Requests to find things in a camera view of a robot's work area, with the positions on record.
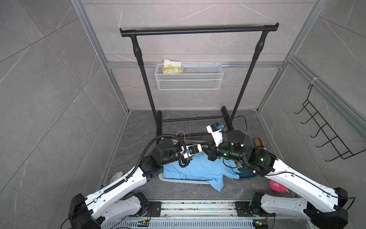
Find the light blue t-shirt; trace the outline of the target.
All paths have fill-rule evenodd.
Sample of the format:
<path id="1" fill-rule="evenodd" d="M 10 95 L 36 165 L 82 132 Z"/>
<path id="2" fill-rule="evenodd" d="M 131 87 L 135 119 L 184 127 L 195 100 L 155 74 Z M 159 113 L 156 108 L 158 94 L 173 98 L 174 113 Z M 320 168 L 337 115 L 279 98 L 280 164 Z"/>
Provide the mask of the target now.
<path id="1" fill-rule="evenodd" d="M 204 152 L 196 154 L 185 168 L 174 162 L 164 165 L 163 171 L 165 179 L 207 181 L 218 192 L 224 187 L 224 177 L 239 179 L 239 174 L 235 162 L 225 159 L 210 161 Z"/>

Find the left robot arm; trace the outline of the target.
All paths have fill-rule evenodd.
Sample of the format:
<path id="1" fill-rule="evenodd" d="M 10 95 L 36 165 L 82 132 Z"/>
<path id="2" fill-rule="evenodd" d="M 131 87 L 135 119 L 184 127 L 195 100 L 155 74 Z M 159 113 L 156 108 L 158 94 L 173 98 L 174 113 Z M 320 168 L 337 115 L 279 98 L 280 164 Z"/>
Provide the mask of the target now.
<path id="1" fill-rule="evenodd" d="M 183 159 L 188 149 L 183 140 L 171 134 L 153 138 L 144 148 L 136 165 L 103 189 L 71 200 L 67 221 L 72 229 L 100 229 L 115 219 L 143 215 L 148 210 L 146 197 L 137 193 L 123 197 L 162 173 L 165 164 Z"/>

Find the pink wire hanger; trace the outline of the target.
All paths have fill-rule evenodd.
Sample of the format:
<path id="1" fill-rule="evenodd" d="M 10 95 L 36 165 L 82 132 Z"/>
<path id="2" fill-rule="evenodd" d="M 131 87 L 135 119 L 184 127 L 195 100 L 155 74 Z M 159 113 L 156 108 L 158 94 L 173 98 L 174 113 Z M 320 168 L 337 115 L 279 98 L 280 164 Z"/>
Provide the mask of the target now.
<path id="1" fill-rule="evenodd" d="M 189 141 L 189 138 L 190 138 L 190 134 L 187 133 L 187 132 L 184 132 L 184 131 L 178 131 L 176 133 L 176 136 L 179 136 L 179 137 L 182 137 L 183 138 L 183 141 L 188 144 L 188 141 Z"/>

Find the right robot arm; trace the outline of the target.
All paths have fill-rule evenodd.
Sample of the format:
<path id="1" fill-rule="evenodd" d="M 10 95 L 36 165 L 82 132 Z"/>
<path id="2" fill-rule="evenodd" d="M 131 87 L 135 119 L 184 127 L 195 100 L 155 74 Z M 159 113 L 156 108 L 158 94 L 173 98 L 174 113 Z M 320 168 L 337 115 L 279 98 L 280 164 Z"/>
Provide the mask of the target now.
<path id="1" fill-rule="evenodd" d="M 247 171 L 277 182 L 298 198 L 279 198 L 257 192 L 250 202 L 251 212 L 256 216 L 294 216 L 310 221 L 319 229 L 343 229 L 348 224 L 348 210 L 344 209 L 349 197 L 342 188 L 321 185 L 297 172 L 269 151 L 253 147 L 246 141 L 247 135 L 239 130 L 229 131 L 226 140 L 224 126 L 214 123 L 206 127 L 213 141 L 204 152 L 210 161 L 227 159 L 240 163 Z"/>

